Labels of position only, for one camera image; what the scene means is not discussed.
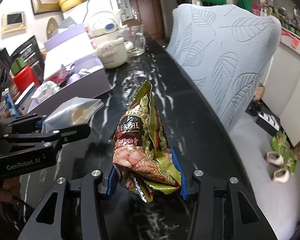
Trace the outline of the person's left hand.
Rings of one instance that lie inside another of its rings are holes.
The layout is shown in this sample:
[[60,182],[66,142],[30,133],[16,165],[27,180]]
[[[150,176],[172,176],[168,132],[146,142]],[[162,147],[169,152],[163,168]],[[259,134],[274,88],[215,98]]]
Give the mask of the person's left hand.
[[6,179],[0,183],[0,202],[13,202],[20,197],[20,177]]

